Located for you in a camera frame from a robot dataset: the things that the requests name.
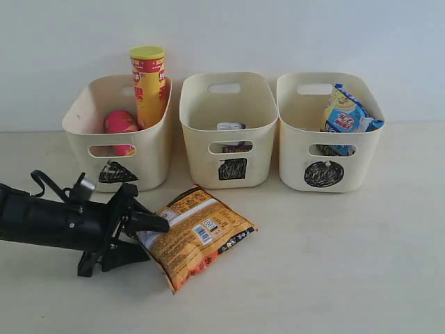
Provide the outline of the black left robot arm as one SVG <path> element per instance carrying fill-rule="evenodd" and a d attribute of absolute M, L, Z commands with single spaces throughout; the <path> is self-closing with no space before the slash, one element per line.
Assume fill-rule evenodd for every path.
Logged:
<path fill-rule="evenodd" d="M 137 200 L 138 190 L 123 184 L 107 202 L 56 202 L 1 187 L 1 240 L 82 251 L 77 274 L 91 277 L 96 265 L 103 272 L 144 262 L 149 256 L 120 233 L 166 233 L 165 218 Z"/>

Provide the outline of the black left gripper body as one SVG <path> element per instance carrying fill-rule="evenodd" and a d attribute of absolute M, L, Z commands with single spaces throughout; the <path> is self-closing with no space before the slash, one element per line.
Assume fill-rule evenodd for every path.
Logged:
<path fill-rule="evenodd" d="M 100 244 L 104 238 L 120 238 L 137 195 L 136 186 L 122 184 L 107 203 L 88 201 L 80 206 L 78 212 L 70 212 L 65 245 L 83 252 L 77 265 L 78 276 L 91 277 L 95 265 L 100 265 Z"/>

